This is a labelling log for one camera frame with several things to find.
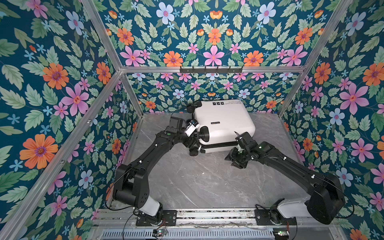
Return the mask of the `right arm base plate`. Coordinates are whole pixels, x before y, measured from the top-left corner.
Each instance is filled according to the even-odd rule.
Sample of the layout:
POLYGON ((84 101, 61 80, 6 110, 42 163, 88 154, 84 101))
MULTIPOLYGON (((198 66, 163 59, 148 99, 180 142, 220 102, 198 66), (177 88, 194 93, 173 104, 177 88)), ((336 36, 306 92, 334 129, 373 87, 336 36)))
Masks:
POLYGON ((284 218, 277 210, 255 209, 255 219, 258 226, 296 226, 295 218, 284 218))

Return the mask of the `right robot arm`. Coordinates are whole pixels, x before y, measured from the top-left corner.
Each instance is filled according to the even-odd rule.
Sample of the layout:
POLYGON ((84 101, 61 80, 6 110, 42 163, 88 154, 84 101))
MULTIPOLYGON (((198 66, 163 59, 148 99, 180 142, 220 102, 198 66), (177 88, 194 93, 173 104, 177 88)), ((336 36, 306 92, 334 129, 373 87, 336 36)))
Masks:
POLYGON ((300 186, 308 196, 288 200, 279 199, 270 207, 271 221, 278 225, 282 219, 311 217, 329 225, 344 207, 346 200, 339 178, 305 168, 268 142, 258 144, 249 133, 237 135, 238 145, 232 148, 226 160, 238 169, 256 161, 277 170, 300 186))

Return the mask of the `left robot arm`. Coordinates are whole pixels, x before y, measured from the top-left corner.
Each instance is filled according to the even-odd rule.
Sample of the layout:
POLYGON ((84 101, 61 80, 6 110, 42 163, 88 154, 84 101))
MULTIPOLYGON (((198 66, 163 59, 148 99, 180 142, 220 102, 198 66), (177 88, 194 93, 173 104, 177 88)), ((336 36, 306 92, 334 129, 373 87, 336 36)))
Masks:
POLYGON ((158 225, 163 220, 163 205, 150 196, 149 175, 152 169, 174 145, 182 143, 191 148, 195 156, 198 149, 194 145, 199 140, 210 139, 207 127, 201 127, 194 119, 186 121, 186 126, 183 126, 184 122, 182 118, 171 117, 166 129, 156 134, 155 140, 142 155, 116 170, 113 199, 134 207, 152 225, 158 225))

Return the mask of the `white hard-shell suitcase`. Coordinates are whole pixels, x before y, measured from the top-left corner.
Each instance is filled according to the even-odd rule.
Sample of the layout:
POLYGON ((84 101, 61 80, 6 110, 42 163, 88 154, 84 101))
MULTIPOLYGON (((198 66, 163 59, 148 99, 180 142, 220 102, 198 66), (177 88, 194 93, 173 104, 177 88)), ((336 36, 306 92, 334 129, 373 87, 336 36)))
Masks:
POLYGON ((197 101, 187 106, 191 119, 199 122, 198 149, 189 150, 190 156, 199 153, 230 151, 237 146, 236 132, 248 132, 252 137, 256 126, 240 100, 197 101))

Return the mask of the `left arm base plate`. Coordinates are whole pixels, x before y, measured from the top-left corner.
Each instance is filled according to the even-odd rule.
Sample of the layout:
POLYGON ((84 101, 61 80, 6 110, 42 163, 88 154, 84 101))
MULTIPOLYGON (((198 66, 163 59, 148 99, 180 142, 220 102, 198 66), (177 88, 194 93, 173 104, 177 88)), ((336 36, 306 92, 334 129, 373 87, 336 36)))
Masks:
POLYGON ((139 212, 136 220, 137 227, 173 227, 176 225, 178 211, 159 210, 155 216, 139 212))

